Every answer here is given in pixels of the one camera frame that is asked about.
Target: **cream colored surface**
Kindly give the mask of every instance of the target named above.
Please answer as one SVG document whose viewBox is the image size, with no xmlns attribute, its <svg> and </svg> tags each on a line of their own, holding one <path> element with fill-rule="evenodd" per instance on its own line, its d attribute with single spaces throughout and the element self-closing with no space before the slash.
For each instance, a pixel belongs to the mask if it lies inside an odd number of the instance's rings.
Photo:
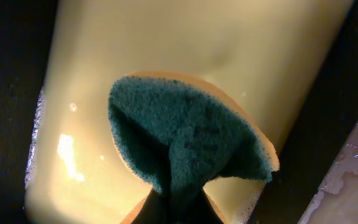
<svg viewBox="0 0 358 224">
<path fill-rule="evenodd" d="M 107 118 L 112 83 L 135 70 L 172 70 L 214 83 L 280 149 L 350 4 L 60 1 L 37 176 L 26 198 L 30 214 L 38 223 L 119 223 L 148 194 L 150 186 L 120 162 Z M 257 187 L 219 179 L 206 192 L 232 222 Z"/>
</svg>

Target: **green scouring pad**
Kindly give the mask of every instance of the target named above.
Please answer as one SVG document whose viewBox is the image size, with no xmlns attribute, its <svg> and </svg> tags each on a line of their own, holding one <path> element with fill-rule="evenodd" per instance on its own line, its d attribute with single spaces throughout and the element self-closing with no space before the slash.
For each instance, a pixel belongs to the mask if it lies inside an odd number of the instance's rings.
<svg viewBox="0 0 358 224">
<path fill-rule="evenodd" d="M 278 170 L 274 147 L 216 86 L 171 72 L 117 80 L 108 102 L 112 136 L 135 175 L 169 195 L 181 214 L 217 177 L 266 180 Z"/>
</svg>

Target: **black border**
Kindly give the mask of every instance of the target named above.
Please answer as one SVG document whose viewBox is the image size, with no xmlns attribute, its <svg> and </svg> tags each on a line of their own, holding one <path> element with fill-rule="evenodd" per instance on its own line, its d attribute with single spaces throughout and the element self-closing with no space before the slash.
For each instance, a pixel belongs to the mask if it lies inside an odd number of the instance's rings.
<svg viewBox="0 0 358 224">
<path fill-rule="evenodd" d="M 24 176 L 57 0 L 0 0 L 0 223 L 28 223 Z"/>
<path fill-rule="evenodd" d="M 248 223 L 298 223 L 358 120 L 355 1 Z"/>
<path fill-rule="evenodd" d="M 28 223 L 24 176 L 58 0 L 0 0 L 0 223 Z M 358 119 L 358 1 L 250 223 L 297 223 Z"/>
</svg>

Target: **sponge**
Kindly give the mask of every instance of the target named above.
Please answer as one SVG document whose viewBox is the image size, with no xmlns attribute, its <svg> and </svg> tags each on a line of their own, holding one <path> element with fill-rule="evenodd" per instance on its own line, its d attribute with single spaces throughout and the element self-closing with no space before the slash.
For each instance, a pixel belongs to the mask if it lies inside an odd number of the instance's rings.
<svg viewBox="0 0 358 224">
<path fill-rule="evenodd" d="M 177 216 L 218 177 L 272 179 L 272 143 L 216 86 L 173 72 L 135 72 L 111 88 L 114 143 L 135 175 L 169 195 Z"/>
</svg>

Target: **scrub pad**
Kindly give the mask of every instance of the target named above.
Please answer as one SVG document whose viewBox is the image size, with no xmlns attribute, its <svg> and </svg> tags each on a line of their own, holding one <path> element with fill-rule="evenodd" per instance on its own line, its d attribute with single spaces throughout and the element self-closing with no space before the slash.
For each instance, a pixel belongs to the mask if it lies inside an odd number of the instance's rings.
<svg viewBox="0 0 358 224">
<path fill-rule="evenodd" d="M 135 72 L 114 83 L 108 110 L 122 160 L 169 195 L 176 217 L 210 180 L 270 181 L 278 170 L 272 143 L 234 100 L 204 80 Z"/>
</svg>

